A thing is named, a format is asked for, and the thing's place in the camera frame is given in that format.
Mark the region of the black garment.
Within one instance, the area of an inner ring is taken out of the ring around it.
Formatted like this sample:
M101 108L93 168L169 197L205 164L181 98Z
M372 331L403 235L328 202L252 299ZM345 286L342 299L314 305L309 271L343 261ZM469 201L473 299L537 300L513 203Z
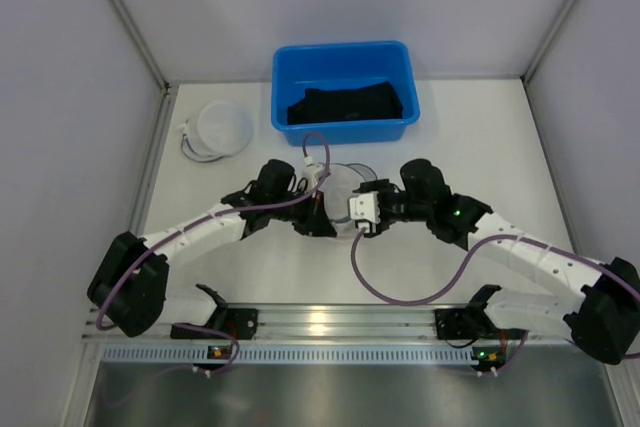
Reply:
M289 125L401 119L403 105L389 82L355 89L307 88L286 110Z

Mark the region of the blue plastic bin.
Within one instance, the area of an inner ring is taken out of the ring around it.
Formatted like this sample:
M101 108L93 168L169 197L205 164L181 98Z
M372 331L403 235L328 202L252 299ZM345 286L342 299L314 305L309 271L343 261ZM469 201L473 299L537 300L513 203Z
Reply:
M271 123L287 142L390 142L418 121L409 51L396 40L296 45L273 55Z

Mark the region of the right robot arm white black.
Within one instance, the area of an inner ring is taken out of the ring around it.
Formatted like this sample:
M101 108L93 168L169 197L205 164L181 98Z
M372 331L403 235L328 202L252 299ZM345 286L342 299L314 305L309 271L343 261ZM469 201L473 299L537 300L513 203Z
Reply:
M639 335L639 273L632 263L620 257L599 261L530 236L488 204L453 192L426 159L405 163L400 175L401 185L381 179L360 187L350 210L361 235L375 237L395 223L421 223L465 253L453 278L417 304L444 296L483 256L543 291L482 285L463 309L476 336L516 329L568 340L609 365L638 358L632 345Z

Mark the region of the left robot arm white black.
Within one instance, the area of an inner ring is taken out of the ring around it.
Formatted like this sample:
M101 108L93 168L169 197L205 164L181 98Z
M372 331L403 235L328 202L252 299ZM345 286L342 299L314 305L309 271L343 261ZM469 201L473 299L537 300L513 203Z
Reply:
M175 338L217 335L227 323L223 297L203 283L173 291L171 275L273 220L291 224L303 236L336 236L321 190L329 174L328 164L311 158L300 175L290 164L271 159L245 188L189 221L155 234L116 236L87 289L98 310L97 329L137 337L166 323Z

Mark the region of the aluminium mounting rail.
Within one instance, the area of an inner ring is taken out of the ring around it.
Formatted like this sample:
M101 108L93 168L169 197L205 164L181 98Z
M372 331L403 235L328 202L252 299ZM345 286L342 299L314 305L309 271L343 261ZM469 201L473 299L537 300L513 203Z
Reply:
M380 305L215 304L211 312L164 313L136 329L137 341L212 339L208 332L180 327L193 320L241 342L450 342L498 339L500 327L488 327L463 305L413 307Z

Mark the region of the white mesh laundry bag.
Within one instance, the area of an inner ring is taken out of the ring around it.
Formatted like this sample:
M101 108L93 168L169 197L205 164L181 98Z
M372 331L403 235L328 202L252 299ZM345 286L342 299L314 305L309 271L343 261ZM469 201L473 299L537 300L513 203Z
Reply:
M214 100L191 115L181 126L182 153L197 163L212 163L235 156L253 136L247 110L228 100Z
M324 207L338 238L349 238L356 232L349 216L349 199L364 182L378 179L377 173L362 163L331 163L330 175L323 183Z

